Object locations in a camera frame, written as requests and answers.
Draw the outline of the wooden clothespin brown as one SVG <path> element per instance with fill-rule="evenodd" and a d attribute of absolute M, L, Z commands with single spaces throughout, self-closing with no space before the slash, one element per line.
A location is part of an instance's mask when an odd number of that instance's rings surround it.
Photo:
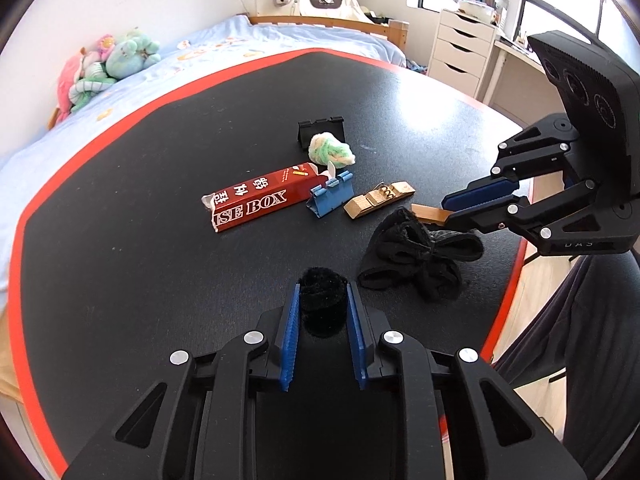
<path fill-rule="evenodd" d="M 412 204 L 410 210 L 419 221 L 436 226 L 443 226 L 451 214 L 449 210 L 419 204 Z"/>

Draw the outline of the small black sock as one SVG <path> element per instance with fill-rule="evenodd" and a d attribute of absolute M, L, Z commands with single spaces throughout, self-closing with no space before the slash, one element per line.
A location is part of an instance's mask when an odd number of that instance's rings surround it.
<path fill-rule="evenodd" d="M 299 279 L 299 313 L 306 332 L 330 338 L 346 324 L 346 278 L 327 268 L 310 268 Z"/>

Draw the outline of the large black sock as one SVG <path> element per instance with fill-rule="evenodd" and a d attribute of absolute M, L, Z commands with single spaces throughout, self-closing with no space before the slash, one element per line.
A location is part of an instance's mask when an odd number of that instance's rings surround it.
<path fill-rule="evenodd" d="M 484 246 L 476 234 L 429 226 L 400 207 L 372 234 L 357 283 L 377 292 L 410 288 L 427 304 L 455 300 L 463 289 L 458 264 L 483 255 Z"/>

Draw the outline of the red surprise box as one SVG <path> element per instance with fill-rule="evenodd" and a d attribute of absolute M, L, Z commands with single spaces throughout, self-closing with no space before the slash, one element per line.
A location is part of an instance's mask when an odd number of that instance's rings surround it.
<path fill-rule="evenodd" d="M 306 202 L 310 190 L 327 180 L 326 172 L 320 172 L 312 162 L 303 162 L 204 195 L 201 202 L 210 212 L 214 231 L 222 232 Z"/>

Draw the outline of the white desk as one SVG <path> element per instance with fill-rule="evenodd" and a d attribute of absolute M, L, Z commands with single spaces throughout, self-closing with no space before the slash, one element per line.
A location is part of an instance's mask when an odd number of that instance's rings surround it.
<path fill-rule="evenodd" d="M 499 40 L 491 49 L 477 99 L 521 127 L 564 112 L 542 66 Z"/>

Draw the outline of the blue binder clip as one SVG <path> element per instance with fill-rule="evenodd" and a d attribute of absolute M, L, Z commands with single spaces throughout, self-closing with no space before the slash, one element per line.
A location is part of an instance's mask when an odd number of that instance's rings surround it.
<path fill-rule="evenodd" d="M 326 180 L 325 184 L 316 185 L 310 190 L 306 207 L 317 218 L 322 218 L 340 208 L 355 196 L 354 188 L 352 187 L 353 176 L 350 171 L 345 170 Z"/>

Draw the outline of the white drawer cabinet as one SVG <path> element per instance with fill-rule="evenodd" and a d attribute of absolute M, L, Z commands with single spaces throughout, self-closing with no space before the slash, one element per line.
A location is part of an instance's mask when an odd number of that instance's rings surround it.
<path fill-rule="evenodd" d="M 498 28 L 460 12 L 442 10 L 427 76 L 477 98 Z"/>

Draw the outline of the green white crumpled paper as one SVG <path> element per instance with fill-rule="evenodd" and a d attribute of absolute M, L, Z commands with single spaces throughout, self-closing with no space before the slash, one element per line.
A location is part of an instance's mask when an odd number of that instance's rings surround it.
<path fill-rule="evenodd" d="M 312 162 L 321 166 L 332 164 L 335 168 L 345 168 L 356 162 L 349 145 L 330 132 L 315 134 L 309 142 L 307 153 Z"/>

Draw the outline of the red edged black table mat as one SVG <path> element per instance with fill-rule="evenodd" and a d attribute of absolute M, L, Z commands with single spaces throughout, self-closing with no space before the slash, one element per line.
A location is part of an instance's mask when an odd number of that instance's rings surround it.
<path fill-rule="evenodd" d="M 297 204 L 216 233 L 202 197 L 301 162 L 297 125 L 340 116 L 354 188 L 406 181 L 436 206 L 485 177 L 515 122 L 403 68 L 308 49 L 205 76 L 142 106 L 38 185 L 18 220 L 9 326 L 18 383 L 62 474 L 179 349 L 215 350 L 325 266 L 354 278 L 385 211 Z"/>

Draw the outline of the black binder clip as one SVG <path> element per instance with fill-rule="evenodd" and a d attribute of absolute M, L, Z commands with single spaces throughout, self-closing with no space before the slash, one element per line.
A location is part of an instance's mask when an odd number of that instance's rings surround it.
<path fill-rule="evenodd" d="M 345 143 L 344 118 L 331 116 L 316 120 L 304 120 L 298 123 L 297 142 L 302 150 L 309 148 L 311 139 L 319 133 L 331 133 L 342 143 Z"/>

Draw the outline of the white tote bag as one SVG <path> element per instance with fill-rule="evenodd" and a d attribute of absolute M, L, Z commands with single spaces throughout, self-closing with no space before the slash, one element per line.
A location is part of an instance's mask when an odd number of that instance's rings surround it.
<path fill-rule="evenodd" d="M 297 12 L 310 18 L 336 18 L 371 23 L 357 0 L 297 0 Z"/>

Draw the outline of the bed with blue sheet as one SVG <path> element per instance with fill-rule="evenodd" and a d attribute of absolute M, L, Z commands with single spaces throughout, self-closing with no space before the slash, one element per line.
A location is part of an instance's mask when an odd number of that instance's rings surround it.
<path fill-rule="evenodd" d="M 36 193 L 82 148 L 125 116 L 188 82 L 255 58 L 323 48 L 406 65 L 405 53 L 382 36 L 344 27 L 307 24 L 250 24 L 228 18 L 194 32 L 180 47 L 160 52 L 147 70 L 114 84 L 80 112 L 36 142 L 1 161 L 1 304 L 6 305 L 9 265 L 18 219 Z"/>

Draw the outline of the striped green plush toy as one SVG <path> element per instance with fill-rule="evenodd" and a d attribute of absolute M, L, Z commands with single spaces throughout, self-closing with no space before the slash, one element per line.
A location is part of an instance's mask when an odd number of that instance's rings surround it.
<path fill-rule="evenodd" d="M 107 75 L 104 65 L 100 62 L 90 64 L 85 75 L 74 82 L 68 90 L 68 98 L 72 103 L 71 113 L 86 106 L 97 94 L 111 88 L 117 80 Z"/>

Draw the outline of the pink plush toy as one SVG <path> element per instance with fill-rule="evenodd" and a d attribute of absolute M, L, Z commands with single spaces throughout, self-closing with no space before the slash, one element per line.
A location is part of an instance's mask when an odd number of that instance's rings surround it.
<path fill-rule="evenodd" d="M 49 122 L 48 129 L 62 122 L 70 114 L 72 100 L 70 99 L 70 88 L 80 79 L 84 70 L 93 62 L 98 62 L 99 53 L 95 50 L 81 48 L 72 55 L 64 64 L 60 76 L 58 76 L 58 86 L 56 87 L 56 97 L 58 105 L 55 107 Z"/>

